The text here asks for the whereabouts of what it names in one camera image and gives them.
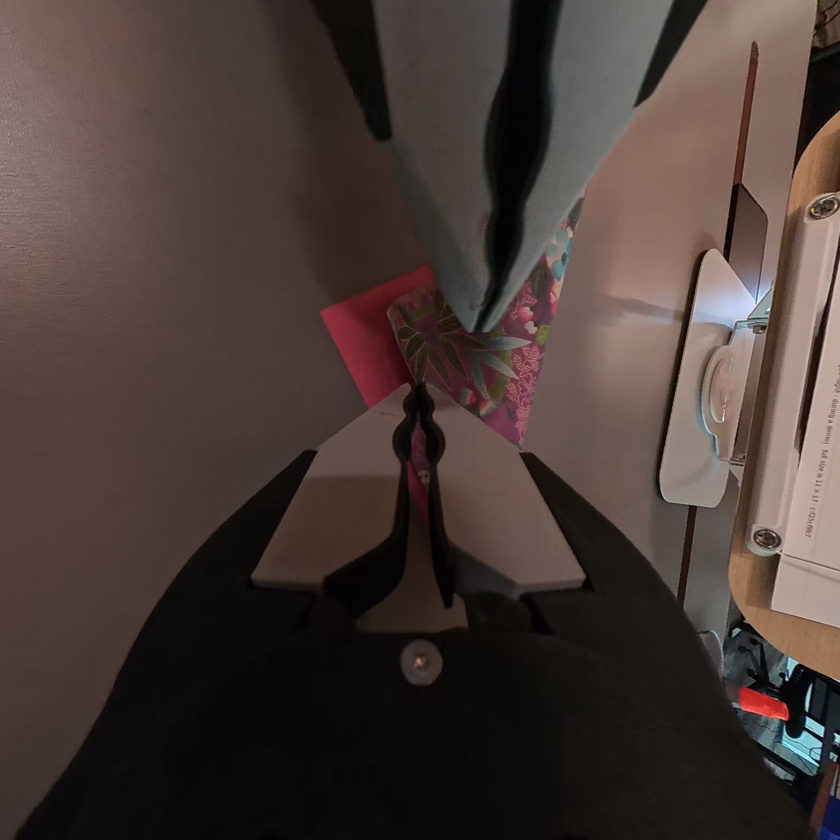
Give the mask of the round wooden board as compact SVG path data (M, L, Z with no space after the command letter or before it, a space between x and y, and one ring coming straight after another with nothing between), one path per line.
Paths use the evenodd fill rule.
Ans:
M738 501L736 525L731 540L728 581L731 596L748 623L771 645L798 663L825 677L839 679L839 631L797 616L776 612L771 596L778 561L749 550L744 536L749 503L760 465L760 437L769 424L771 378L774 363L781 360L781 330L793 304L792 262L797 219L806 203L818 194L838 188L839 114L835 113L807 144L794 166L786 207L778 270L773 285L770 326L765 336L758 393L752 419L748 462Z

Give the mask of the silver monitor stand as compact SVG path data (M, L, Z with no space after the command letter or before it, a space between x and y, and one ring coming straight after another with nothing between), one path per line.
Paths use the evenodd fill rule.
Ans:
M668 503L716 508L730 475L742 475L739 427L771 300L756 302L719 250L700 258L658 470Z

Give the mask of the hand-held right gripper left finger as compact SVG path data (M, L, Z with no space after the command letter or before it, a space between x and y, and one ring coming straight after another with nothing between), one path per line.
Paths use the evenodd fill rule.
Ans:
M359 618L401 583L416 389L402 385L317 450L251 580Z

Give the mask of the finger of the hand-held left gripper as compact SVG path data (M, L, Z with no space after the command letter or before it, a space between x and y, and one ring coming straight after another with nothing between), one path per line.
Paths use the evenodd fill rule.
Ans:
M507 50L485 131L494 329L681 45L681 2L511 2Z
M519 2L373 2L395 168L445 302L493 330L520 246Z

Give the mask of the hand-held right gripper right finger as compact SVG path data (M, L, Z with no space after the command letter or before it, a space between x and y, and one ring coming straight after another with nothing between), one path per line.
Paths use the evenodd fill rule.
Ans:
M422 387L427 520L444 603L456 595L581 588L585 573L516 445L434 385Z

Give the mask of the red floral origami paper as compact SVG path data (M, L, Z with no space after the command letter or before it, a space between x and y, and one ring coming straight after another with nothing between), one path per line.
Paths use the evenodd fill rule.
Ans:
M322 310L367 407L425 382L521 449L584 197L554 229L499 324L468 332L429 268Z

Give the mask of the orange item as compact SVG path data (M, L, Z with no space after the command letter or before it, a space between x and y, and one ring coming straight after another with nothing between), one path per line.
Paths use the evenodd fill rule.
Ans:
M741 711L784 722L790 719L789 708L782 700L756 689L733 684L730 686L730 698L732 705Z

